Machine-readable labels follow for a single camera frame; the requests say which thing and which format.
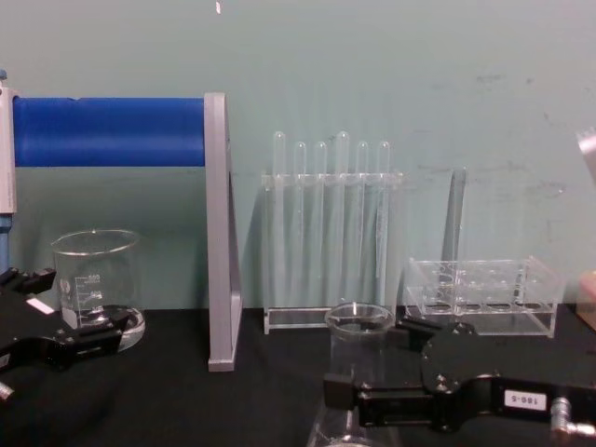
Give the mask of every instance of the green wall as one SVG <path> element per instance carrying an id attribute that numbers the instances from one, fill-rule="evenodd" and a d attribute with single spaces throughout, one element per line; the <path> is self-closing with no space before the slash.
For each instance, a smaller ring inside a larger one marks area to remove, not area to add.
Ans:
<path id="1" fill-rule="evenodd" d="M 0 66 L 22 96 L 226 92 L 247 305 L 261 303 L 258 191 L 276 130 L 385 139 L 413 174 L 524 165 L 565 191 L 533 230 L 536 253 L 569 278 L 594 266 L 596 197 L 575 134 L 596 124 L 596 3 L 221 3 L 218 15 L 215 0 L 7 0 Z M 204 193 L 202 169 L 22 169 L 13 259 L 37 268 L 62 232 L 127 227 L 144 236 L 145 307 L 203 305 Z"/>

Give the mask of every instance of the transparent tray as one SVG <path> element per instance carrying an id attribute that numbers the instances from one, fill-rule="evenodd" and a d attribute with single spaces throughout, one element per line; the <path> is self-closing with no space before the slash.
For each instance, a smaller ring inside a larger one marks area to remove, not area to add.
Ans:
<path id="1" fill-rule="evenodd" d="M 546 335 L 555 330 L 564 283 L 534 257 L 524 260 L 411 260 L 401 298 L 417 318 L 473 324 L 483 335 Z"/>

